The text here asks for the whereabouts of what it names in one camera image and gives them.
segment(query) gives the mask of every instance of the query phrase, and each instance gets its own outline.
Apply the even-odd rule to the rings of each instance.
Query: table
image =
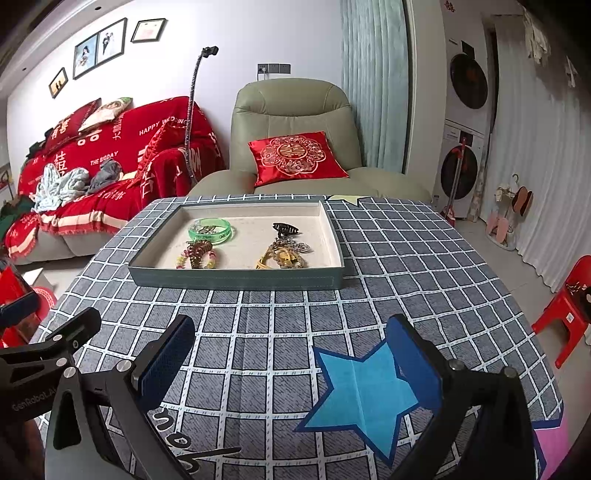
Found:
[[[126,262],[179,204],[236,198],[248,202],[266,197],[175,198],[150,204],[96,254],[35,336],[40,340],[73,314],[97,308],[102,329],[76,361],[83,372],[100,371],[133,358],[177,313],[191,316],[197,332],[194,348],[164,399],[164,409],[151,417],[176,455],[242,448],[234,458],[201,460],[194,478],[387,478],[425,428],[430,411],[418,408],[403,417],[395,454],[385,460],[352,430],[294,430],[327,388],[313,347],[362,358],[383,340],[385,323],[396,313],[411,319],[446,358],[460,358],[469,368],[489,372],[513,366],[534,427],[563,424],[563,400],[552,367],[516,301],[457,231],[420,202],[328,199],[345,257],[339,291],[135,285]],[[476,415],[469,412],[443,469],[457,464]],[[133,469],[134,459],[111,412],[106,421],[124,462]],[[45,418],[41,430],[45,435]],[[184,440],[178,440],[179,433]],[[538,443],[538,472],[546,465],[556,468],[544,457],[541,436]]]

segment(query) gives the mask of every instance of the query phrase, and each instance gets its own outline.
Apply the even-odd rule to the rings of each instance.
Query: red stool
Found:
[[[591,287],[591,255],[579,258],[562,288],[544,309],[544,313],[538,321],[531,326],[534,332],[538,334],[551,322],[560,319],[568,328],[569,341],[560,352],[556,362],[554,362],[556,368],[562,367],[562,364],[572,353],[574,347],[577,346],[589,326],[589,319],[579,307],[578,300],[566,289],[567,284],[574,285],[577,282]]]

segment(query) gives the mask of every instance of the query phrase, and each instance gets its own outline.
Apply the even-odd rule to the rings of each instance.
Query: blue star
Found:
[[[400,421],[418,406],[384,340],[362,359],[314,348],[328,390],[298,425],[299,432],[354,430],[388,466]]]

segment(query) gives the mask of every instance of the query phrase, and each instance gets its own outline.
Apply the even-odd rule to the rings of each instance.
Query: washing machine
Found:
[[[485,30],[471,0],[441,0],[447,50],[446,119],[486,132],[489,110]]]
[[[457,159],[460,156],[464,139],[466,139],[466,148],[460,171],[460,180],[457,185],[456,199],[453,203],[456,218],[467,217],[470,210],[484,147],[484,138],[480,133],[463,125],[446,121],[443,142],[441,143],[439,167],[437,168],[437,179],[433,189],[433,207],[438,212],[441,212],[452,194]]]

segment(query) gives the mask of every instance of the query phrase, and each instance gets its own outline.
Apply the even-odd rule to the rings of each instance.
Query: hair clip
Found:
[[[300,231],[289,223],[273,223],[273,228],[279,233],[279,238],[287,235],[297,235]]]

